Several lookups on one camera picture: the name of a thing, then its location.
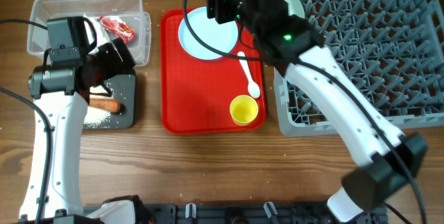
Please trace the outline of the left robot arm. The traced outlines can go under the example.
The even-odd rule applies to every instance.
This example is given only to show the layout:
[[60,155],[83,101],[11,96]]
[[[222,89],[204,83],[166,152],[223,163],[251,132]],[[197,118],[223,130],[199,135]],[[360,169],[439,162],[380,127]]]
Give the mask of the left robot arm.
[[89,106],[89,90],[119,75],[135,61],[122,39],[90,54],[88,45],[50,50],[51,64],[34,69],[29,87],[35,107],[31,176],[19,210],[22,221],[41,223],[83,214],[80,198],[80,139]]

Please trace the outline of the orange carrot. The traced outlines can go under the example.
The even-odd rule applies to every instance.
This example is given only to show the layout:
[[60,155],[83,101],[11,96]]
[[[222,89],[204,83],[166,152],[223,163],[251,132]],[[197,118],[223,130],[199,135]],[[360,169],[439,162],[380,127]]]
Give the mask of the orange carrot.
[[114,99],[104,99],[104,98],[91,98],[89,100],[89,106],[98,108],[100,110],[105,110],[106,112],[116,113],[121,109],[120,102]]

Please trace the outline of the light blue plate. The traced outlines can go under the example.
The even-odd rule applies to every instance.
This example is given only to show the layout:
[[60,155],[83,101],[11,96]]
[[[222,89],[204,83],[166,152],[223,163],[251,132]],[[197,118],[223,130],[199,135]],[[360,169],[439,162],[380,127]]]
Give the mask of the light blue plate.
[[[238,26],[235,21],[218,24],[215,18],[207,17],[207,8],[200,7],[187,14],[189,23],[195,34],[207,45],[214,49],[229,53],[238,40]],[[182,48],[191,56],[199,60],[215,60],[221,55],[214,53],[199,44],[189,32],[182,19],[178,28],[178,39]]]

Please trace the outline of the white plastic spoon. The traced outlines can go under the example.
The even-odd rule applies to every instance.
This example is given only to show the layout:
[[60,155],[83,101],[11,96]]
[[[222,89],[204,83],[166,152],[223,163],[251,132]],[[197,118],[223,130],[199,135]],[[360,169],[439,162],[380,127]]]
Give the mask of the white plastic spoon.
[[247,81],[248,81],[248,93],[253,98],[259,98],[261,95],[261,90],[259,88],[259,85],[253,80],[252,74],[250,72],[250,68],[248,66],[247,60],[239,60],[239,63],[246,75]]

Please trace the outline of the light green bowl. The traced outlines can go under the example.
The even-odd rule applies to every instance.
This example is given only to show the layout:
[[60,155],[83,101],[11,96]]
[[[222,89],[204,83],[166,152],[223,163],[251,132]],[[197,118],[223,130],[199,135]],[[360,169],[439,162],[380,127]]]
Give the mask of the light green bowl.
[[305,10],[300,0],[285,0],[288,5],[289,16],[295,15],[299,18],[305,18]]

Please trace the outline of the yellow plastic cup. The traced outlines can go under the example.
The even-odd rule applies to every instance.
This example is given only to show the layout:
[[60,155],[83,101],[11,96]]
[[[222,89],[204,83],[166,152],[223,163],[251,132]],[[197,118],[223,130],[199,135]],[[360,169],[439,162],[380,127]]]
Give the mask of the yellow plastic cup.
[[230,116],[238,126],[247,126],[252,123],[259,114],[257,101],[248,95],[235,97],[230,103]]

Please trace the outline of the red snack wrapper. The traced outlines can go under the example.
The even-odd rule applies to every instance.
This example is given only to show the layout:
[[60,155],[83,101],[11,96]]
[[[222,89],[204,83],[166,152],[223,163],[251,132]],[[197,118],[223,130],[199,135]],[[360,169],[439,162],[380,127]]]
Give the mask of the red snack wrapper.
[[135,37],[135,30],[129,27],[118,16],[105,17],[101,16],[97,19],[97,22],[104,27],[104,29],[121,38],[125,44],[133,40]]

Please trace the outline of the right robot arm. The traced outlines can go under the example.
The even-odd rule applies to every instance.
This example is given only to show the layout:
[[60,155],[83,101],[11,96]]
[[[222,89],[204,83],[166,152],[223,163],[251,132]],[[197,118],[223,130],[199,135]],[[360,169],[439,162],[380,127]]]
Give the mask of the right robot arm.
[[341,136],[356,163],[327,200],[340,223],[383,205],[410,184],[427,152],[419,134],[406,135],[386,120],[343,73],[323,36],[289,12],[286,0],[206,0],[218,23],[237,20],[253,34],[260,56],[301,89]]

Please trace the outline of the white rice pile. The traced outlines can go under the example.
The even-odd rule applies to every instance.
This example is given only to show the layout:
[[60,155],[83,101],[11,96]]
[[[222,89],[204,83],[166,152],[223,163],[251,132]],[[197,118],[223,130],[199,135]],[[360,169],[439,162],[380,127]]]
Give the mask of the white rice pile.
[[[94,99],[112,100],[114,98],[114,96],[110,92],[107,92],[106,89],[104,89],[102,86],[91,87],[89,89],[89,92],[90,103]],[[87,114],[85,116],[83,129],[91,130],[99,128],[102,123],[107,123],[110,117],[111,112],[89,105],[87,109]]]

